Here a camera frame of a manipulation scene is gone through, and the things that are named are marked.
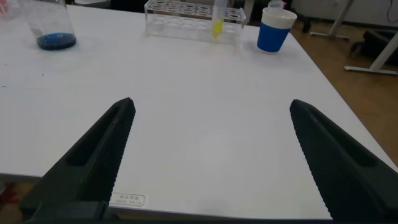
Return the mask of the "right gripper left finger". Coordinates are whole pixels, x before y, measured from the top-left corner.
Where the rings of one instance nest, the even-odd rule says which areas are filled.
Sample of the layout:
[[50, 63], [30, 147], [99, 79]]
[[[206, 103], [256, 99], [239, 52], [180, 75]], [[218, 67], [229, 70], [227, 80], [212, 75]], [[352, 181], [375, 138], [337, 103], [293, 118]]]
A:
[[130, 98], [115, 102], [22, 199], [23, 220], [103, 218], [135, 113]]

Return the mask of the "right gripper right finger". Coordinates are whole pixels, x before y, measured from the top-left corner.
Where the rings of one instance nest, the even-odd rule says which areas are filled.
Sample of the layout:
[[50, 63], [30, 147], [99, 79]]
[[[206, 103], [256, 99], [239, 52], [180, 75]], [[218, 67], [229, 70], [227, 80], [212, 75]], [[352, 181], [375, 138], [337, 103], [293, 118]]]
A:
[[290, 116], [312, 177], [334, 221], [397, 221], [395, 170], [316, 107], [294, 100]]

